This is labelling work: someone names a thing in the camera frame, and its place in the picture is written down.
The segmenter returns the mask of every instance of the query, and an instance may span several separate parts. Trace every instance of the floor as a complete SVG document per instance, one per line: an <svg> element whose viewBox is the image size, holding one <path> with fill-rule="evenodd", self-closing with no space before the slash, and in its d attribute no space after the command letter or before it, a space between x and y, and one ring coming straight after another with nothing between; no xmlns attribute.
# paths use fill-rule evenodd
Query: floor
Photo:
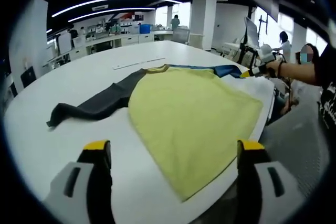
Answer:
<svg viewBox="0 0 336 224"><path fill-rule="evenodd" d="M216 203L190 224L233 224L238 205L236 196L236 184L233 184Z"/></svg>

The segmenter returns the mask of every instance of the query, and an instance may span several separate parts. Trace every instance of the white table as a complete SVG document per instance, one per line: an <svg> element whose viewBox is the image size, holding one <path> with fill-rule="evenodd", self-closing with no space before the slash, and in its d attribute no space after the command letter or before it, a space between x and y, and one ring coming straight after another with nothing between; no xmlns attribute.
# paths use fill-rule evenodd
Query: white table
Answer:
<svg viewBox="0 0 336 224"><path fill-rule="evenodd" d="M112 69L118 62L131 63L139 57L144 60L153 57L165 59ZM5 114L5 129L18 170L38 199L45 199L52 179L69 161L77 160L86 144L103 139L111 141L112 211L118 224L187 224L221 197L237 177L236 161L182 203L133 129L127 108L98 122L68 119L53 131L47 127L46 122L57 103L79 105L112 82L118 82L140 68L165 63L237 65L187 45L171 41L149 42L99 52L70 62L19 93ZM263 102L264 107L251 135L257 141L269 114L274 84L265 78L225 76L222 80Z"/></svg>

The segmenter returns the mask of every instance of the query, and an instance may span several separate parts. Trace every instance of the ceiling light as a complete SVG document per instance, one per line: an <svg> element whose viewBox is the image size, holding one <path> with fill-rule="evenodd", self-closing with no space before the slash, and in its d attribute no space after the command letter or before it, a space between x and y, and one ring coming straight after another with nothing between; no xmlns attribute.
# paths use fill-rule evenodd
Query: ceiling light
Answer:
<svg viewBox="0 0 336 224"><path fill-rule="evenodd" d="M135 7L135 8L121 8L121 9L112 9L112 10L103 10L101 12L96 12L96 13L90 13L90 14L87 14L87 15L84 15L84 16L80 16L78 18L73 18L71 20L68 20L68 22L72 22L72 21L75 21L75 20L78 20L78 19L81 19L81 18L85 18L85 17L89 17L89 16L92 16L92 15L96 15L96 14L101 14L101 13L108 13L108 12L118 12L118 11L121 11L121 10L155 10L155 8L148 8L148 7Z"/></svg>
<svg viewBox="0 0 336 224"><path fill-rule="evenodd" d="M93 1L89 1L89 2L85 2L85 3L82 3L82 4L79 4L79 5L74 5L72 7L69 7L69 8L66 8L64 10L61 10L60 12L57 12L55 14L52 15L52 17L56 17L62 13L65 13L69 10L72 10L72 9L75 9L77 7L80 7L80 6L83 6L83 5L89 5L89 4L93 4L93 3L97 3L97 2L102 2L102 1L111 1L111 0L93 0ZM176 0L159 0L159 1L167 1L167 2L172 2L172 3L176 3L176 4L181 4L182 2L180 1L176 1Z"/></svg>

